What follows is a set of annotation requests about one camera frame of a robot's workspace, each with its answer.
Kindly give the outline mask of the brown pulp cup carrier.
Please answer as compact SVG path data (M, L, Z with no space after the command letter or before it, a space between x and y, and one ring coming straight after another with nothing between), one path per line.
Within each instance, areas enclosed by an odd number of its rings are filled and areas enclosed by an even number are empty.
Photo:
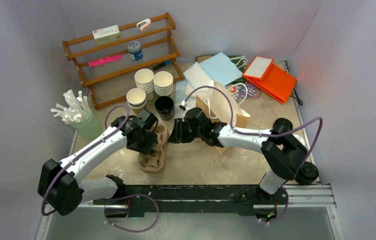
M159 174L166 165L166 149L168 145L168 138L170 136L169 130L166 126L158 124L154 131L157 134L158 143L154 146L155 153L147 155L143 153L138 154L138 167L147 174Z

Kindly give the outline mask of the kraft brown paper bag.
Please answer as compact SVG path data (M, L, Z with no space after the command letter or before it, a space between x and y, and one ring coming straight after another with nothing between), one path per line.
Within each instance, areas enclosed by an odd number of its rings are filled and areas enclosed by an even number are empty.
M186 110L184 121L199 120L206 145L225 151L228 148L258 150L260 143L246 128L249 114L239 107L229 92L219 83L203 85L193 90L197 103Z

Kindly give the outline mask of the white paper cup stack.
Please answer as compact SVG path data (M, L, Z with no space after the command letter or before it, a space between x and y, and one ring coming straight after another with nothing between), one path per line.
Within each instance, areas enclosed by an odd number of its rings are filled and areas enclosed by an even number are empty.
M139 69L134 75L136 86L145 91L148 102L155 99L153 78L154 72L147 68Z

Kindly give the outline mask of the orange paper bag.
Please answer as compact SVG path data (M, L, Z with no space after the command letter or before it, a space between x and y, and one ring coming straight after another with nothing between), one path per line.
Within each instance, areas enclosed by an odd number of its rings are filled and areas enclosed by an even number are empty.
M274 59L256 56L242 77L257 86L281 104L290 97L297 79L274 63Z

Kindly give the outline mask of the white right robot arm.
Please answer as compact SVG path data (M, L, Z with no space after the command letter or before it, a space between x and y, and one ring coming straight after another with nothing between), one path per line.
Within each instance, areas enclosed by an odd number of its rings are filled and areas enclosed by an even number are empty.
M285 182L296 177L308 154L284 125L274 124L266 130L232 128L228 123L211 121L198 107L175 119L168 142L185 144L195 139L212 147L242 148L262 154L270 170L260 181L256 196L264 204L276 197L276 191Z

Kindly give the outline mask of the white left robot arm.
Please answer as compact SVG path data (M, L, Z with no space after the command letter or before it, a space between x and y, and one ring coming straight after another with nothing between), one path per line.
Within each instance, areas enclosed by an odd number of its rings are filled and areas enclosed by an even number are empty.
M138 115L116 118L105 132L76 153L55 161L47 160L41 169L38 194L42 197L41 214L54 212L65 216L80 203L107 199L117 205L125 198L124 189L112 176L99 180L85 177L109 156L121 149L152 155L158 136L151 131L158 126L158 118L148 110Z

